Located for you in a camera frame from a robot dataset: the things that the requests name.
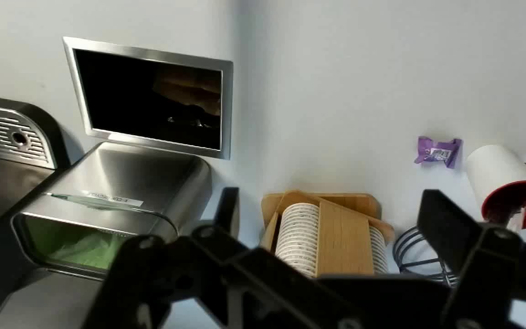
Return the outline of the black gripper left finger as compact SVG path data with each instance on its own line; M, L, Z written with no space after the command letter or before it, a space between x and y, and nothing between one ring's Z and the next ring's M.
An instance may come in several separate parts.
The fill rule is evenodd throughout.
M329 288L264 248L236 239L240 189L227 186L211 222L172 242L128 239L83 329L159 329L172 304L198 301L223 329L362 329Z

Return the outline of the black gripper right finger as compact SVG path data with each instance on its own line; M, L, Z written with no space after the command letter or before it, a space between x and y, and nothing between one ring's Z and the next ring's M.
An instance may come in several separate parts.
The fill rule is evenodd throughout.
M324 275L368 329L521 329L512 303L526 301L526 242L472 219L441 189L424 189L419 229L459 273L455 286L417 275Z

